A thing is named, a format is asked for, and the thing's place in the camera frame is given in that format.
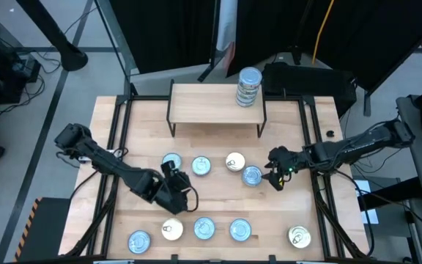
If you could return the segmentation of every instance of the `stacked cans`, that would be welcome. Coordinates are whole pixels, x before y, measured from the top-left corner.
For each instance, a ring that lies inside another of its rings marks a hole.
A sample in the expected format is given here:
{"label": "stacked cans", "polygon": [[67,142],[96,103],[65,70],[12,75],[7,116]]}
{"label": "stacked cans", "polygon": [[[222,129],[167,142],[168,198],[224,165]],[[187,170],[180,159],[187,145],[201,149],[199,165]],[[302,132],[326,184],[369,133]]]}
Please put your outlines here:
{"label": "stacked cans", "polygon": [[253,105],[256,94],[262,82],[262,73],[254,67],[246,67],[240,71],[239,84],[237,85],[236,102],[239,106]]}

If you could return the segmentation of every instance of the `table leg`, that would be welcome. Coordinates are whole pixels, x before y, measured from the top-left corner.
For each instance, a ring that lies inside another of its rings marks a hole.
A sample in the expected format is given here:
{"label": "table leg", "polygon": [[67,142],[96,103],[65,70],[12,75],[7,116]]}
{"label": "table leg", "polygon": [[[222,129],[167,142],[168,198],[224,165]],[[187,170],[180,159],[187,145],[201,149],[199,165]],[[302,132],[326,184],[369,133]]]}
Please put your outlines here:
{"label": "table leg", "polygon": [[372,194],[381,196],[392,202],[401,202],[405,201],[406,199],[421,198],[422,188],[419,178],[414,177],[395,185],[388,186],[387,188],[373,191],[371,194],[364,194],[362,197],[364,198],[364,201],[366,201],[366,208],[363,207],[361,196],[358,197],[358,203],[361,211],[378,208],[388,204],[388,202],[379,199]]}

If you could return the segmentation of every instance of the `can lid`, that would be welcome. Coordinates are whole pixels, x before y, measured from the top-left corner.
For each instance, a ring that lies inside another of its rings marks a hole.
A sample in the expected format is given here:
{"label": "can lid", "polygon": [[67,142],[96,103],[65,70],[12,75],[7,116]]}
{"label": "can lid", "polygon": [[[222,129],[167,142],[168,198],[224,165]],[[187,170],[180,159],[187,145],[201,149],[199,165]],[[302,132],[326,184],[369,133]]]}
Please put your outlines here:
{"label": "can lid", "polygon": [[233,172],[238,172],[245,166],[245,158],[240,153],[230,153],[227,155],[226,165]]}
{"label": "can lid", "polygon": [[151,238],[149,234],[142,230],[135,231],[128,239],[128,248],[134,254],[145,253],[150,245]]}
{"label": "can lid", "polygon": [[205,176],[211,170],[211,161],[203,156],[196,157],[191,163],[191,169],[198,176]]}
{"label": "can lid", "polygon": [[244,84],[258,85],[262,82],[262,73],[255,67],[245,67],[240,71],[239,80]]}
{"label": "can lid", "polygon": [[257,166],[248,166],[243,170],[242,180],[250,187],[257,186],[262,182],[262,171]]}
{"label": "can lid", "polygon": [[179,219],[168,219],[162,225],[162,235],[169,241],[179,239],[183,234],[183,224]]}
{"label": "can lid", "polygon": [[307,247],[311,242],[311,234],[305,227],[296,226],[289,229],[287,233],[289,242],[298,249]]}
{"label": "can lid", "polygon": [[195,221],[194,230],[197,238],[207,240],[214,235],[216,228],[210,218],[201,217]]}
{"label": "can lid", "polygon": [[245,219],[235,219],[229,228],[231,236],[236,241],[246,241],[252,234],[252,228]]}
{"label": "can lid", "polygon": [[180,155],[176,153],[167,153],[162,159],[162,163],[165,163],[167,161],[173,161],[175,164],[175,168],[177,169],[180,169],[180,167],[182,166],[182,158],[180,158]]}

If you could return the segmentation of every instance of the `wooden table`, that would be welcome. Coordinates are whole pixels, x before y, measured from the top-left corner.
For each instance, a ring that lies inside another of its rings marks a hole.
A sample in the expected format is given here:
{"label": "wooden table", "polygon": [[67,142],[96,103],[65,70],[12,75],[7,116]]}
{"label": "wooden table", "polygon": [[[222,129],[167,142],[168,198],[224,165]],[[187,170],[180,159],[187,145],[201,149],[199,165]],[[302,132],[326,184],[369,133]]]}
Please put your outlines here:
{"label": "wooden table", "polygon": [[[114,102],[114,97],[99,97],[90,124],[94,140],[103,147],[108,140]],[[341,128],[333,99],[316,98],[316,109],[324,140],[340,140]],[[265,172],[268,152],[274,147],[284,145],[289,150],[300,151],[304,138],[297,102],[268,101],[267,124],[260,139],[256,136],[255,126],[245,124],[181,124],[177,126],[177,135],[172,138],[166,111],[167,101],[133,101],[126,142],[130,152],[124,161],[132,166],[160,170],[166,153],[179,153],[182,169],[190,175],[199,193],[199,209],[177,215],[184,224],[184,233],[178,241],[167,241],[160,228],[172,215],[156,204],[138,198],[120,180],[108,258],[169,260],[172,254],[178,254],[181,260],[267,260],[268,255],[274,254],[278,260],[323,259],[308,170],[293,175],[284,190],[277,192],[266,181],[256,188],[247,187],[241,181],[241,175],[230,172],[224,162],[229,153],[239,152],[245,156],[246,165],[256,165]],[[313,142],[310,110],[306,108],[306,112]],[[325,137],[329,130],[335,132],[334,138]],[[116,142],[121,128],[117,131]],[[198,155],[211,160],[212,171],[206,177],[194,176],[191,171],[190,163]],[[350,174],[348,166],[341,170]],[[76,184],[91,173],[90,165],[81,166]],[[75,195],[60,254],[71,249],[91,223],[99,182],[100,176],[96,176]],[[354,186],[342,176],[334,175],[332,187],[341,226],[366,253],[369,246]],[[188,206],[193,208],[194,195],[190,193],[188,196]],[[216,224],[216,233],[209,241],[200,241],[193,234],[193,223],[202,216],[212,218]],[[252,226],[252,236],[243,243],[233,241],[229,236],[229,225],[237,218],[247,219]],[[286,238],[286,231],[295,225],[303,225],[311,233],[311,244],[305,249],[296,249]],[[140,255],[134,255],[127,247],[130,234],[136,230],[145,230],[152,238],[149,251]],[[100,251],[103,232],[101,226],[97,252]],[[333,231],[328,223],[327,232],[331,254],[336,256]]]}

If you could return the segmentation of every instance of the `yellow cable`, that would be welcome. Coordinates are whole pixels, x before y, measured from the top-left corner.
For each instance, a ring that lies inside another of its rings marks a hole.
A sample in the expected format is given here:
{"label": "yellow cable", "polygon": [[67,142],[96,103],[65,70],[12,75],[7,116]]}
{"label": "yellow cable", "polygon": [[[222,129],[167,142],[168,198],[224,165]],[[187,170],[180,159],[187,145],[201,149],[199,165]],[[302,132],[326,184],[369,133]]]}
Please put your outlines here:
{"label": "yellow cable", "polygon": [[334,1],[335,0],[331,0],[330,5],[328,6],[327,12],[325,13],[325,18],[323,18],[322,25],[320,26],[319,34],[316,36],[314,55],[312,56],[312,64],[315,64],[315,56],[317,55],[317,48],[319,47],[320,35],[322,34],[323,27],[325,26],[325,22],[327,21],[328,15],[330,14],[330,10],[331,10],[331,7],[333,6]]}

